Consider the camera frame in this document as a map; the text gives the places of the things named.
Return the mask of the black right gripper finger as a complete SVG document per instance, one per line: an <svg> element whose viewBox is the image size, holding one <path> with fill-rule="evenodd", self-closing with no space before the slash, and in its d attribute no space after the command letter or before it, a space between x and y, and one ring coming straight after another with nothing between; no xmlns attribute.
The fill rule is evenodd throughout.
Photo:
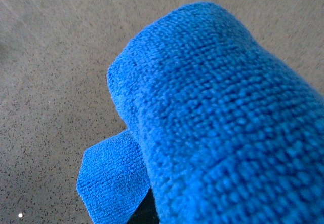
<svg viewBox="0 0 324 224"><path fill-rule="evenodd" d="M159 224L153 191L150 188L145 198L128 220L128 224Z"/></svg>

